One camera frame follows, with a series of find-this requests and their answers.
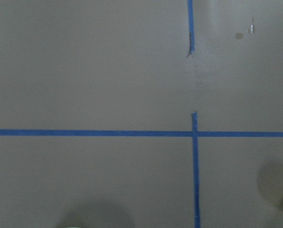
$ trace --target blue line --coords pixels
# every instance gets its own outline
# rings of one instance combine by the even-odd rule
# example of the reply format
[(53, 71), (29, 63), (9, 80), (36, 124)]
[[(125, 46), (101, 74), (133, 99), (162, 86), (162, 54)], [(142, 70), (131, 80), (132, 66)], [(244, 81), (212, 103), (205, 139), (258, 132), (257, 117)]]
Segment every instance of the blue line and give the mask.
[(194, 39), (194, 18), (193, 18), (193, 0), (188, 1), (188, 16), (189, 16), (189, 36), (190, 36), (190, 50), (189, 53), (192, 54), (195, 46)]
[(282, 138), (283, 132), (198, 132), (198, 137), (272, 137)]
[(0, 129), (0, 136), (192, 137), (192, 132), (183, 132), (183, 131), (94, 131), (94, 130)]
[(197, 112), (192, 114), (192, 119), (193, 119), (192, 137), (193, 137), (193, 173), (194, 173), (194, 217), (195, 217), (195, 228), (200, 228)]

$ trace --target vertical blue tape strip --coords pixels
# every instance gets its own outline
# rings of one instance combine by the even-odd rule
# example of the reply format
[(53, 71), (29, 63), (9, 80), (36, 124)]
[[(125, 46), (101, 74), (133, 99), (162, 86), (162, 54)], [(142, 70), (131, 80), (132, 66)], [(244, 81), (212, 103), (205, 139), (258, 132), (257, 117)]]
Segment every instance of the vertical blue tape strip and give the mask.
[(193, 139), (193, 169), (194, 169), (194, 215), (195, 215), (195, 228), (200, 228), (197, 112), (192, 114), (192, 119), (193, 119), (192, 139)]
[(189, 15), (189, 36), (190, 36), (190, 50), (189, 53), (192, 54), (195, 46), (194, 39), (194, 19), (193, 19), (193, 0), (188, 1), (188, 15)]

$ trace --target blue tape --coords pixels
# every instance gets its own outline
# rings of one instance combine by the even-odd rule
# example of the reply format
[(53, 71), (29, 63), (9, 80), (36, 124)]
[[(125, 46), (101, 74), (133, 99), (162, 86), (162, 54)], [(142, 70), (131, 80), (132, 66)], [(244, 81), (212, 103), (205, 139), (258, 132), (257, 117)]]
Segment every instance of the blue tape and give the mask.
[(192, 119), (193, 119), (192, 139), (193, 139), (193, 174), (194, 174), (194, 218), (195, 218), (195, 228), (200, 228), (197, 112), (192, 114)]
[(198, 137), (276, 137), (282, 138), (283, 132), (198, 132)]
[(188, 16), (189, 16), (189, 39), (190, 39), (190, 50), (189, 53), (192, 54), (195, 46), (194, 39), (194, 18), (193, 18), (193, 0), (188, 1)]
[(183, 131), (94, 131), (94, 130), (0, 129), (0, 136), (192, 137), (192, 132), (183, 132)]

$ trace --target gray surface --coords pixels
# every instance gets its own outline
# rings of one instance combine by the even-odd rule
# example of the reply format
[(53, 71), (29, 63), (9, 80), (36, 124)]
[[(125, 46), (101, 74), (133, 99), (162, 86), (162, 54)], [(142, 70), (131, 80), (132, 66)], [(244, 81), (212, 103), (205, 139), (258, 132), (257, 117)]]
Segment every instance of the gray surface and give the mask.
[[(194, 8), (186, 58), (185, 0), (0, 0), (0, 128), (190, 130), (197, 110), (283, 131), (283, 1)], [(191, 159), (190, 139), (0, 137), (0, 227), (193, 227)], [(201, 139), (200, 165), (204, 228), (283, 228), (283, 139)]]

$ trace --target dark spot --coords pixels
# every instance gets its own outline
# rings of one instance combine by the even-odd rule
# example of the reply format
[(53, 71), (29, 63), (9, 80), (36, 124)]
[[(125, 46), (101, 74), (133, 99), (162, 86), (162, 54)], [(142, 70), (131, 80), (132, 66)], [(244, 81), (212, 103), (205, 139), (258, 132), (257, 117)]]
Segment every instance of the dark spot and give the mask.
[(242, 39), (243, 38), (243, 34), (242, 33), (236, 33), (235, 38), (236, 39)]

